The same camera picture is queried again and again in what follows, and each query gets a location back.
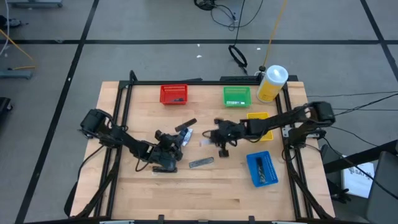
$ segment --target red plastic basket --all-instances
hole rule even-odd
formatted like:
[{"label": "red plastic basket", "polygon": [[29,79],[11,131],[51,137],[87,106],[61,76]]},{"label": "red plastic basket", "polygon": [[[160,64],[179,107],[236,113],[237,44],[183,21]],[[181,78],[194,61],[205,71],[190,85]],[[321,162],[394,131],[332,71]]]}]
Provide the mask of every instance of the red plastic basket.
[{"label": "red plastic basket", "polygon": [[188,85],[161,85],[160,102],[164,105],[184,105],[188,101]]}]

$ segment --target plastic bottle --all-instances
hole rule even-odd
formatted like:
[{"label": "plastic bottle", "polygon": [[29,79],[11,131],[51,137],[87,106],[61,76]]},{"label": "plastic bottle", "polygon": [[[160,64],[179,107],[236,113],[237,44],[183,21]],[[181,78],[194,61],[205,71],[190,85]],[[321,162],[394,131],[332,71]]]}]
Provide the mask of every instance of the plastic bottle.
[{"label": "plastic bottle", "polygon": [[263,103],[272,102],[283,85],[285,85],[288,77],[289,74],[284,67],[280,65],[270,66],[264,74],[257,91],[257,98],[259,101]]}]

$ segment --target green plastic basket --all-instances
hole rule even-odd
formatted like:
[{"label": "green plastic basket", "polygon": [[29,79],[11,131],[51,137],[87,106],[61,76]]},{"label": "green plastic basket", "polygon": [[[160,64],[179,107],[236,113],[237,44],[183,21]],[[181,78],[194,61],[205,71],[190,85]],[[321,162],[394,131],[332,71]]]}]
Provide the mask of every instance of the green plastic basket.
[{"label": "green plastic basket", "polygon": [[224,87],[226,107],[248,107],[251,105],[250,87]]}]

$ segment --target blue plastic tray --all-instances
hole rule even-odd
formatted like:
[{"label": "blue plastic tray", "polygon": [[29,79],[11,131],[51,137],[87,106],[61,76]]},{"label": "blue plastic tray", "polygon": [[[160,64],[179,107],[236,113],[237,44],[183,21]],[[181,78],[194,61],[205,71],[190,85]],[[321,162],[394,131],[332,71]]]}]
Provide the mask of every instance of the blue plastic tray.
[{"label": "blue plastic tray", "polygon": [[[264,174],[266,176],[265,183],[260,183],[260,176],[256,162],[258,157],[261,158],[262,166],[264,168]],[[276,176],[274,165],[272,165],[271,156],[269,155],[268,151],[249,154],[246,156],[246,160],[248,161],[251,179],[255,187],[262,187],[278,183],[278,177]]]}]

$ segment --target gray floor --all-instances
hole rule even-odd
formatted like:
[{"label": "gray floor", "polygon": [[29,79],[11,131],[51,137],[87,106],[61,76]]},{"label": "gray floor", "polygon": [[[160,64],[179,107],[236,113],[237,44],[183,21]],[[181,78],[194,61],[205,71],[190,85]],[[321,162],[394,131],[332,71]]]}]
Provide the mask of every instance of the gray floor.
[{"label": "gray floor", "polygon": [[[398,39],[398,6],[395,0],[368,0],[385,39]],[[29,24],[13,30],[13,39],[78,40],[93,0],[64,0],[53,9],[14,9],[12,17]],[[241,1],[222,1],[232,11]],[[260,1],[247,1],[243,22]],[[268,39],[280,0],[264,0],[258,17],[239,31],[240,39]],[[4,3],[0,3],[2,14]],[[228,23],[222,12],[215,18]],[[184,0],[100,0],[88,40],[233,39],[234,32],[215,24],[209,12]],[[377,40],[358,0],[289,0],[276,39]],[[65,77],[77,45],[21,45],[35,58],[31,80],[0,80],[0,96],[12,98],[15,109],[0,133],[0,222],[13,223],[40,154]],[[63,205],[76,180],[86,140],[76,130],[86,112],[95,107],[102,81],[123,80],[133,69],[139,80],[182,80],[223,75],[243,75],[223,44],[85,45],[53,138],[26,222],[65,218]],[[249,74],[262,63],[267,45],[238,45],[248,59]],[[388,48],[395,58],[398,45]],[[30,65],[15,47],[0,58],[0,69]],[[398,89],[380,45],[282,45],[272,46],[269,65],[279,64],[305,82],[308,95],[332,95]],[[327,98],[335,108],[352,108],[385,95]],[[398,98],[373,105],[398,109]],[[352,131],[374,144],[397,139],[396,111],[356,111],[338,117],[336,127]],[[370,148],[349,134],[328,130],[333,147],[344,154]],[[337,215],[346,209],[336,205]]]}]

